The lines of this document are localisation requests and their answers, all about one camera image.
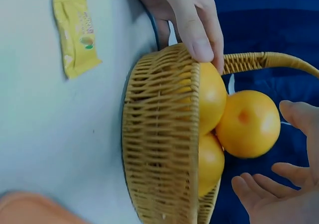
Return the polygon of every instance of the finger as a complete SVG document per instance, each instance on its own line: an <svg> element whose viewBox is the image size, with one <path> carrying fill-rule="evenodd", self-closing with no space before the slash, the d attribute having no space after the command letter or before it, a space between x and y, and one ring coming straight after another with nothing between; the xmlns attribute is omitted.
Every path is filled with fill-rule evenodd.
<svg viewBox="0 0 319 224"><path fill-rule="evenodd" d="M287 178L296 187L302 187L306 182L306 179L310 175L309 168L298 167L290 163L275 163L272 166L274 173Z"/></svg>
<svg viewBox="0 0 319 224"><path fill-rule="evenodd" d="M211 62L214 58L204 26L191 0L167 0L171 5L181 39L198 62Z"/></svg>
<svg viewBox="0 0 319 224"><path fill-rule="evenodd" d="M219 24L215 1L199 0L196 6L214 52L213 64L222 74L224 70L224 37Z"/></svg>
<svg viewBox="0 0 319 224"><path fill-rule="evenodd" d="M156 25L159 37L159 49L162 50L168 46L170 29L168 22L162 19L156 19Z"/></svg>
<svg viewBox="0 0 319 224"><path fill-rule="evenodd" d="M307 136L307 153L313 182L319 182L319 108L307 103L282 101L280 111L283 117Z"/></svg>
<svg viewBox="0 0 319 224"><path fill-rule="evenodd" d="M284 119L305 135L319 130L319 108L304 102L280 102L280 112Z"/></svg>
<svg viewBox="0 0 319 224"><path fill-rule="evenodd" d="M276 196L277 198L285 198L296 192L295 189L279 184L261 174L255 174L253 178L260 187Z"/></svg>
<svg viewBox="0 0 319 224"><path fill-rule="evenodd" d="M234 177L231 180L231 184L241 204L244 206L248 213L251 213L254 206L256 206L258 202L261 201L261 198L249 188L242 177Z"/></svg>
<svg viewBox="0 0 319 224"><path fill-rule="evenodd" d="M263 189L261 186L259 186L256 181L253 179L253 177L249 173L243 173L240 175L242 177L248 187L254 191L260 198L274 198L275 196Z"/></svg>

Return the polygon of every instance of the blue fabric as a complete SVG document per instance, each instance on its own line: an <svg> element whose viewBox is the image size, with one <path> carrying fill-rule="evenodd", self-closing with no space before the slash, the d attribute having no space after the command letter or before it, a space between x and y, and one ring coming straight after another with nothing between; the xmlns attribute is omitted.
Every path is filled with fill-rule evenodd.
<svg viewBox="0 0 319 224"><path fill-rule="evenodd" d="M319 68L318 0L215 0L225 39L225 54L274 51L302 58ZM230 75L223 77L228 86ZM234 75L235 91L257 90L276 105L281 100L304 101L319 106L319 81L301 71L284 68ZM237 159L226 154L225 171L212 224L248 224L249 218L231 188L231 179L243 172L261 173L292 186L275 175L275 162L308 166L306 137L282 124L275 146L262 157Z"/></svg>

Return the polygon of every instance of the yellow orange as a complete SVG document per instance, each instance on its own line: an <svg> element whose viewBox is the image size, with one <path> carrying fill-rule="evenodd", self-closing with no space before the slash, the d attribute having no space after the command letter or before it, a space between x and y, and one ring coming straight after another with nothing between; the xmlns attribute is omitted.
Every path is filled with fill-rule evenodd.
<svg viewBox="0 0 319 224"><path fill-rule="evenodd" d="M224 170L224 151L211 133L200 136L198 146L198 196L203 197L218 183Z"/></svg>
<svg viewBox="0 0 319 224"><path fill-rule="evenodd" d="M180 75L184 77L179 84L185 87L178 89L177 93L191 91L190 72ZM199 75L199 134L204 135L213 130L220 121L226 106L227 91L225 84L217 69L211 63L200 64ZM181 99L181 103L190 103L190 99Z"/></svg>
<svg viewBox="0 0 319 224"><path fill-rule="evenodd" d="M273 147L280 127L278 109L267 95L240 91L227 98L216 134L228 153L239 158L255 158Z"/></svg>

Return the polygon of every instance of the wicker basket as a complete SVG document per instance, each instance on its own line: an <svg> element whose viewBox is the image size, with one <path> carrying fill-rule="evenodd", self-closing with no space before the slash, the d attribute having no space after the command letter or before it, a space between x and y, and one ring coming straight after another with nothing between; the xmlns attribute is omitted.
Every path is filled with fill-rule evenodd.
<svg viewBox="0 0 319 224"><path fill-rule="evenodd" d="M280 66L319 78L309 63L272 52L225 55L224 74ZM144 56L131 73L123 161L133 205L145 224L208 224L214 210L220 182L202 199L197 189L199 71L180 43Z"/></svg>

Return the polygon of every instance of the hand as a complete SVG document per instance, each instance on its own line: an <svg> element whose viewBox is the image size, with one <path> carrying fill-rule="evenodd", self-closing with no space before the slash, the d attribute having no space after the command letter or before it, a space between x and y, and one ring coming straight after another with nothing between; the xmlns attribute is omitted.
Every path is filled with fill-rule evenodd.
<svg viewBox="0 0 319 224"><path fill-rule="evenodd" d="M198 62L213 62L222 73L224 39L214 0L141 0L155 17L161 49L168 46L167 21L174 25L177 40Z"/></svg>
<svg viewBox="0 0 319 224"><path fill-rule="evenodd" d="M280 110L307 136L310 167L276 163L272 170L301 189L286 187L261 174L244 173L233 178L233 190L251 224L315 224L319 219L319 108L283 101Z"/></svg>

